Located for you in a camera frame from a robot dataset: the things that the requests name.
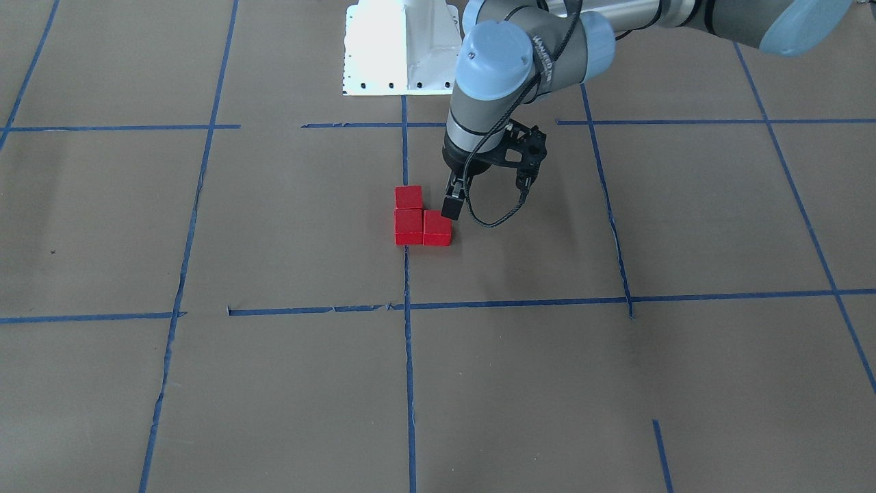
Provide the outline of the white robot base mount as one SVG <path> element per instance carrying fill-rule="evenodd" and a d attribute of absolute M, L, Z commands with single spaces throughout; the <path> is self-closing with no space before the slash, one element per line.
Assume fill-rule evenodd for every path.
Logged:
<path fill-rule="evenodd" d="M 342 94 L 451 94 L 462 16 L 445 1 L 359 1 L 346 9 Z"/>

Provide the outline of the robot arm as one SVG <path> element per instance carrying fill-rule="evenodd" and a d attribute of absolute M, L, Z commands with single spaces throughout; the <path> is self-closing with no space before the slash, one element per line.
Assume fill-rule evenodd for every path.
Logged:
<path fill-rule="evenodd" d="M 450 169 L 441 215 L 470 205 L 472 179 L 516 171 L 520 205 L 547 154 L 545 134 L 513 120 L 522 104 L 603 74 L 629 31 L 685 27 L 784 57 L 836 28 L 849 1 L 469 1 L 454 69 L 442 156 Z"/>

